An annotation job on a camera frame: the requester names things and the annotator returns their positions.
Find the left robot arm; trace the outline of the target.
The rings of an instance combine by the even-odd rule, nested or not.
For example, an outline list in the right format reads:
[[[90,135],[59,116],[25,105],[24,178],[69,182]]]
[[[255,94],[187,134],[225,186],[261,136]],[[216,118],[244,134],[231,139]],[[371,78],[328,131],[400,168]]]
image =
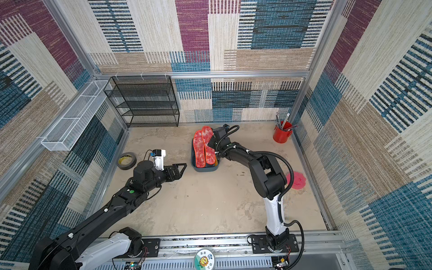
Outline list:
[[[51,239],[45,237],[36,244],[30,259],[30,270],[78,270],[81,254],[107,229],[136,210],[149,196],[150,191],[165,182],[181,179],[186,163],[155,168],[153,162],[139,162],[133,176],[115,193],[107,204],[68,232]]]

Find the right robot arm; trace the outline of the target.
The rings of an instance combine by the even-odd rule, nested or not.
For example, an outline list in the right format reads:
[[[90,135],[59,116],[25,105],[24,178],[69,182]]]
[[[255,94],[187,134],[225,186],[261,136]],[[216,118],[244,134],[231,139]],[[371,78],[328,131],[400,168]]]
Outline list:
[[[217,157],[238,162],[250,170],[256,192],[264,200],[267,224],[265,228],[269,250],[278,252],[289,241],[290,223],[285,222],[283,197],[292,188],[294,171],[281,155],[270,151],[252,151],[229,136],[240,129],[224,125],[210,130],[208,146]]]

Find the teal plastic storage box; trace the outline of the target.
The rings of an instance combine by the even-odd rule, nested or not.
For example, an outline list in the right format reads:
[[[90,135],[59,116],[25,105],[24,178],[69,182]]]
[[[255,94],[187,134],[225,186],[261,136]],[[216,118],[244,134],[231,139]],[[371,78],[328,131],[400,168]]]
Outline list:
[[[191,165],[193,167],[194,170],[196,170],[197,172],[200,173],[205,173],[205,172],[214,172],[218,169],[219,166],[219,159],[216,160],[216,162],[214,164],[206,164],[205,167],[203,168],[199,168],[196,166],[196,156],[195,156],[195,150],[193,147],[193,141],[191,141]]]

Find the roll of tape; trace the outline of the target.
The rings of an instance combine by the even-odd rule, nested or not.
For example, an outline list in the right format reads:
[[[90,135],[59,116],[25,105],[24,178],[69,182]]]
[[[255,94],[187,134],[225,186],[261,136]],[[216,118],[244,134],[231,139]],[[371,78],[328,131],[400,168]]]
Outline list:
[[[123,171],[133,168],[137,163],[136,155],[132,152],[123,153],[117,161],[117,167]]]

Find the red pen cup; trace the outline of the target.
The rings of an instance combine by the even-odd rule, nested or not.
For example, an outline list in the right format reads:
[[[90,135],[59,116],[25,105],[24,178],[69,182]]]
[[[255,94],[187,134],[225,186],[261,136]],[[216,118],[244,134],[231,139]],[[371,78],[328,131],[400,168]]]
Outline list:
[[[292,135],[294,129],[298,128],[297,124],[291,124],[288,122],[288,116],[284,120],[281,120],[279,115],[276,114],[276,125],[273,133],[273,140],[276,143],[284,144],[288,138]]]

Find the pink round sponge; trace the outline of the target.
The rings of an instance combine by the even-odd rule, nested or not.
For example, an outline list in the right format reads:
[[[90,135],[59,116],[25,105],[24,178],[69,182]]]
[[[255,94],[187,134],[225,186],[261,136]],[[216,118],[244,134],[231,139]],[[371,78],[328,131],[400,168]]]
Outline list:
[[[294,190],[301,190],[306,186],[306,183],[307,179],[304,174],[294,171],[294,181],[291,188]]]

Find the round green sticker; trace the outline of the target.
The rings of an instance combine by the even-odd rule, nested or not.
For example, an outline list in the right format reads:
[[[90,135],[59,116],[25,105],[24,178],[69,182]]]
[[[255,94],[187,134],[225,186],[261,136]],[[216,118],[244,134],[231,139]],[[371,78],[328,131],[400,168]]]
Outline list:
[[[213,252],[209,249],[199,250],[193,259],[195,270],[213,270],[216,265],[216,259]]]

